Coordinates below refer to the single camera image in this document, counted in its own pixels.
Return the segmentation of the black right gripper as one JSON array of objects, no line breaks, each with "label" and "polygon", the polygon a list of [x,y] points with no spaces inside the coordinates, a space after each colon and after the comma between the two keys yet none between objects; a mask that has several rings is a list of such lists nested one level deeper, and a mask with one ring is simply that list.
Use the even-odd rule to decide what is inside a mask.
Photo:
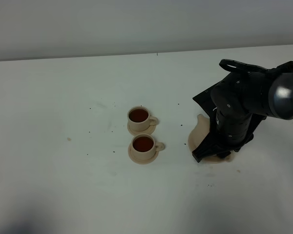
[{"label": "black right gripper", "polygon": [[252,114],[241,118],[226,116],[221,111],[214,111],[213,114],[211,133],[192,151],[198,163],[204,160],[220,161],[221,157],[227,157],[232,151],[239,152],[251,138],[248,129]]}]

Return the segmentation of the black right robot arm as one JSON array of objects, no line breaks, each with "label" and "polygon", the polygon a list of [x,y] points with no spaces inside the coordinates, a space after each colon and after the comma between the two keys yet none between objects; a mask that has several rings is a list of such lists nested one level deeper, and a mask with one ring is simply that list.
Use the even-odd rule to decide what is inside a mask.
[{"label": "black right robot arm", "polygon": [[219,65],[229,74],[193,97],[209,116],[209,131],[202,141],[194,139],[196,130],[189,136],[188,145],[197,162],[239,152],[267,117],[293,119],[293,61],[272,69],[230,59]]}]

